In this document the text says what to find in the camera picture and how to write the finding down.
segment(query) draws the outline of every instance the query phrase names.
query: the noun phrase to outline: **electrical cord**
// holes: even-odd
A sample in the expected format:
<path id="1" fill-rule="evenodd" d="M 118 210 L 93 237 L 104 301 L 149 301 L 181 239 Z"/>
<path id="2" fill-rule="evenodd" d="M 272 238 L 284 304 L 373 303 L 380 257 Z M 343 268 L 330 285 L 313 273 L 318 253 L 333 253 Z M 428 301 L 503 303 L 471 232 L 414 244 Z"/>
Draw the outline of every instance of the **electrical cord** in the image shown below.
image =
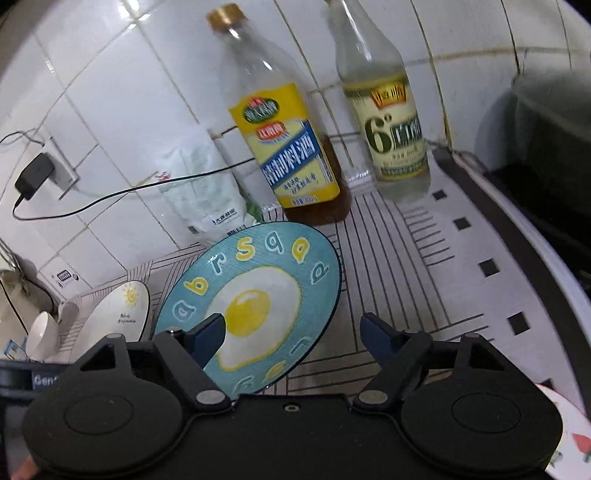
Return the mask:
<path id="1" fill-rule="evenodd" d="M 138 190 L 149 189 L 150 187 L 154 187 L 156 185 L 161 186 L 161 185 L 165 185 L 167 183 L 172 183 L 172 182 L 175 182 L 175 181 L 193 180 L 193 179 L 200 179 L 202 177 L 209 177 L 210 175 L 214 175 L 216 173 L 221 173 L 223 171 L 231 170 L 232 168 L 239 167 L 239 166 L 244 165 L 245 163 L 249 163 L 249 162 L 251 162 L 253 160 L 254 160 L 254 158 L 249 158 L 248 160 L 241 161 L 241 162 L 236 163 L 234 165 L 231 165 L 229 167 L 219 168 L 218 170 L 207 171 L 205 173 L 198 173 L 198 174 L 195 174 L 195 175 L 188 175 L 186 177 L 179 177 L 177 179 L 163 180 L 163 181 L 159 181 L 158 183 L 150 183 L 149 185 L 140 185 L 140 186 L 137 186 L 137 187 L 132 187 L 130 189 L 121 190 L 120 192 L 111 193 L 110 195 L 106 195 L 103 198 L 100 198 L 98 200 L 95 200 L 94 202 L 89 203 L 85 207 L 82 207 L 82 208 L 80 208 L 78 210 L 75 210 L 75 211 L 69 212 L 69 213 L 62 213 L 61 215 L 51 215 L 51 216 L 45 216 L 45 217 L 30 217 L 30 218 L 22 218 L 22 217 L 19 217 L 15 213 L 15 211 L 16 211 L 17 207 L 24 200 L 23 196 L 21 195 L 18 198 L 18 200 L 16 201 L 16 203 L 14 204 L 14 207 L 12 208 L 12 216 L 16 220 L 18 220 L 20 222 L 34 222 L 34 221 L 37 221 L 37 220 L 53 220 L 53 219 L 58 219 L 58 218 L 66 218 L 66 217 L 70 217 L 70 216 L 76 215 L 76 214 L 78 214 L 80 212 L 84 212 L 85 210 L 88 210 L 90 207 L 96 205 L 97 203 L 103 202 L 104 200 L 108 200 L 108 199 L 113 198 L 113 197 L 117 197 L 119 195 L 125 195 L 125 194 L 128 194 L 128 193 L 137 192 Z"/>
<path id="2" fill-rule="evenodd" d="M 25 332 L 28 335 L 29 334 L 29 331 L 27 330 L 27 327 L 25 327 L 25 322 L 22 321 L 22 318 L 19 315 L 19 313 L 17 311 L 17 308 L 14 306 L 14 303 L 12 303 L 12 300 L 10 299 L 10 295 L 8 295 L 8 292 L 6 290 L 6 287 L 4 286 L 4 282 L 2 280 L 0 280 L 0 286 L 2 286 L 2 289 L 4 291 L 4 295 L 6 295 L 6 299 L 8 300 L 8 304 L 12 308 L 12 311 L 14 312 L 14 315 L 17 316 L 18 321 L 21 322 L 22 328 L 25 330 Z"/>
<path id="3" fill-rule="evenodd" d="M 47 290 L 43 285 L 37 283 L 36 281 L 29 280 L 28 278 L 25 278 L 25 280 L 29 282 L 31 285 L 35 285 L 39 290 L 41 290 L 45 295 L 49 297 L 49 300 L 51 302 L 51 314 L 57 313 L 57 303 L 53 298 L 53 295 L 49 293 L 49 290 Z"/>
<path id="4" fill-rule="evenodd" d="M 4 138 L 0 140 L 0 144 L 2 142 L 4 142 L 7 138 L 13 137 L 14 135 L 20 135 L 20 137 L 16 138 L 14 141 L 18 140 L 19 138 L 25 137 L 27 140 L 29 140 L 29 142 L 33 142 L 33 143 L 36 143 L 37 145 L 41 145 L 42 147 L 45 147 L 45 143 L 43 143 L 40 140 L 35 140 L 33 137 L 31 137 L 27 132 L 25 132 L 23 130 L 17 130 L 16 132 L 12 132 L 11 134 L 4 136 Z"/>

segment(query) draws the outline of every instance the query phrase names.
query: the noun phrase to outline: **black robotic mount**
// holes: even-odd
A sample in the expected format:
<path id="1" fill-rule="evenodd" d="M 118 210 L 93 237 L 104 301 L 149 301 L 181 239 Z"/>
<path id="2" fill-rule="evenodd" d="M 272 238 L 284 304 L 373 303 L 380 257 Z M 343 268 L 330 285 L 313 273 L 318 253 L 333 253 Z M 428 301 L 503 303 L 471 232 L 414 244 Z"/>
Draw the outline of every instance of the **black robotic mount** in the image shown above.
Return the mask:
<path id="1" fill-rule="evenodd" d="M 39 478 L 549 478 L 560 415 L 479 335 L 435 342 L 365 314 L 362 340 L 382 369 L 352 404 L 341 395 L 232 404 L 202 370 L 224 336 L 217 314 L 151 342 L 104 337 L 29 406 L 22 432 Z M 0 365 L 1 382 L 28 374 L 43 388 L 57 378 L 56 366 L 7 370 L 17 363 Z"/>

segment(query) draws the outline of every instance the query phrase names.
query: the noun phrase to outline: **bottle label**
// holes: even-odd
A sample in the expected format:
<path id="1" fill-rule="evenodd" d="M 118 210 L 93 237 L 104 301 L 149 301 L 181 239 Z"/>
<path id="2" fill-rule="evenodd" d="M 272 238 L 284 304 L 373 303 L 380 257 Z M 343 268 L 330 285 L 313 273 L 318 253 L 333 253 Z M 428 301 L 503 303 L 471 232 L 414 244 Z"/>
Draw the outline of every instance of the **bottle label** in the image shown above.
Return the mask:
<path id="1" fill-rule="evenodd" d="M 383 180 L 414 176 L 428 168 L 427 149 L 408 78 L 369 88 L 345 86 Z"/>
<path id="2" fill-rule="evenodd" d="M 327 202 L 339 195 L 295 84 L 254 93 L 230 113 L 283 208 Z"/>

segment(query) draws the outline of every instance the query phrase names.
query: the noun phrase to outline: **power adapter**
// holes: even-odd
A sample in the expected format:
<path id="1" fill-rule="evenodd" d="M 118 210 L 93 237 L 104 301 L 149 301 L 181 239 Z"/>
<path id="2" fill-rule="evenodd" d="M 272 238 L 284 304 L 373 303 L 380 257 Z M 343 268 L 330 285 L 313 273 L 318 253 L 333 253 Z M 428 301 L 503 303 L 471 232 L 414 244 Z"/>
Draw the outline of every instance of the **power adapter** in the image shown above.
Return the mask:
<path id="1" fill-rule="evenodd" d="M 31 200 L 55 169 L 51 157 L 47 153 L 39 153 L 23 169 L 14 186 L 23 199 Z"/>

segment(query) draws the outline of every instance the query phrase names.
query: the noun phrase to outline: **white tile wall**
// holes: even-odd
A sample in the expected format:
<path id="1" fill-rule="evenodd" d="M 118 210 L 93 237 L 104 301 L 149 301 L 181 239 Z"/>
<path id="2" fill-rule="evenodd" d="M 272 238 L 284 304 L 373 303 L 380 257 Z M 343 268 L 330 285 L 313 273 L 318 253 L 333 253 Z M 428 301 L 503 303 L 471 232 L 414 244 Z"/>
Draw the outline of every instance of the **white tile wall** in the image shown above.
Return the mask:
<path id="1" fill-rule="evenodd" d="M 560 0 L 560 10 L 564 17 L 566 36 L 572 49 L 591 50 L 591 29 L 579 13 L 564 0 Z"/>
<path id="2" fill-rule="evenodd" d="M 62 280 L 65 272 L 69 274 L 69 278 Z M 53 258 L 43 267 L 41 274 L 49 281 L 53 288 L 67 299 L 84 293 L 89 289 L 88 283 L 60 256 Z"/>
<path id="3" fill-rule="evenodd" d="M 195 125 L 138 28 L 102 51 L 68 94 L 132 184 L 157 171 L 158 155 Z"/>
<path id="4" fill-rule="evenodd" d="M 414 4 L 435 56 L 512 47 L 501 2 L 414 0 Z"/>
<path id="5" fill-rule="evenodd" d="M 223 47 L 205 20 L 222 3 L 21 0 L 0 28 L 0 137 L 18 129 L 34 134 L 43 125 L 80 176 L 60 201 L 40 190 L 20 206 L 21 215 L 69 212 L 146 181 L 158 170 L 160 153 L 196 122 L 215 134 L 233 126 L 217 76 Z M 515 53 L 526 72 L 591 69 L 591 27 L 564 0 L 361 3 L 409 62 L 426 137 L 475 151 L 490 168 L 504 161 L 502 122 L 517 74 Z M 253 27 L 300 66 L 327 132 L 357 131 L 338 85 L 325 2 L 240 5 Z M 60 296 L 194 242 L 157 189 L 108 200 L 67 219 L 17 222 L 11 216 L 18 197 L 12 185 L 40 148 L 24 139 L 8 143 L 0 145 L 0 237 Z M 237 130 L 216 143 L 229 164 L 251 156 Z M 348 178 L 368 171 L 361 137 L 347 137 L 344 145 L 336 141 L 335 150 Z M 254 162 L 235 174 L 252 200 L 273 204 Z M 64 268 L 79 276 L 68 288 L 52 278 Z"/>
<path id="6" fill-rule="evenodd" d="M 77 167 L 96 146 L 96 140 L 67 96 L 53 106 L 44 123 L 72 167 Z"/>
<path id="7" fill-rule="evenodd" d="M 119 0 L 51 3 L 37 28 L 37 37 L 64 85 L 68 85 L 110 40 L 123 32 L 131 22 L 125 14 Z"/>
<path id="8" fill-rule="evenodd" d="M 518 47 L 566 48 L 556 0 L 511 0 L 505 8 Z"/>
<path id="9" fill-rule="evenodd" d="M 60 256 L 74 268 L 91 287 L 125 274 L 125 269 L 96 239 L 85 230 L 68 244 Z"/>
<path id="10" fill-rule="evenodd" d="M 99 215 L 89 228 L 127 269 L 177 250 L 136 193 L 116 202 Z"/>
<path id="11" fill-rule="evenodd" d="M 475 71 L 479 72 L 478 81 L 472 73 Z M 495 133 L 498 128 L 502 130 L 501 113 L 516 73 L 515 59 L 510 55 L 464 57 L 437 63 L 454 148 L 476 151 L 478 147 L 478 155 L 490 167 L 500 166 L 498 156 L 492 155 L 490 148 L 500 143 Z"/>

